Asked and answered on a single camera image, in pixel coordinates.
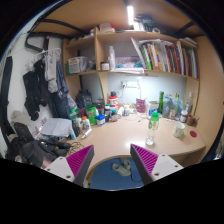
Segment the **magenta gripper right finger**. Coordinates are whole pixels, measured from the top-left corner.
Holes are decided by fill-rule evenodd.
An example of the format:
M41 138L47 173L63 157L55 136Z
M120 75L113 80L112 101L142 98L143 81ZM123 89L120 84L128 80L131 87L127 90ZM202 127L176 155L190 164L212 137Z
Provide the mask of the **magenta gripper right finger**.
M130 145L130 154L144 185L182 169L182 166L167 154L157 155L135 144Z

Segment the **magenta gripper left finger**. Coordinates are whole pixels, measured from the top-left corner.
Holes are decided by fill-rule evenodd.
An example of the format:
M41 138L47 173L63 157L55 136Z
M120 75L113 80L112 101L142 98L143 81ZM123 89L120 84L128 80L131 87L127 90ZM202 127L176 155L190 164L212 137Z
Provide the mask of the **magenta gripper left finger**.
M72 155L58 157L45 171L68 180L78 186L84 185L84 180L94 157L94 146L90 145Z

